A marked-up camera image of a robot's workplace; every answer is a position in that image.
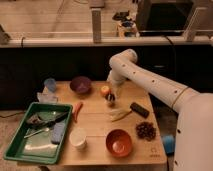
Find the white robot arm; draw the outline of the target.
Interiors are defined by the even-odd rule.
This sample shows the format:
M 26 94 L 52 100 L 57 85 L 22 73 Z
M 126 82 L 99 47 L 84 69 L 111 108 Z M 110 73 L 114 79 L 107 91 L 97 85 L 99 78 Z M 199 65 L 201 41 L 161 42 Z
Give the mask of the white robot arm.
M 137 59 L 133 49 L 112 56 L 108 81 L 121 85 L 130 79 L 179 114 L 173 171 L 213 171 L 213 93 L 142 69 Z

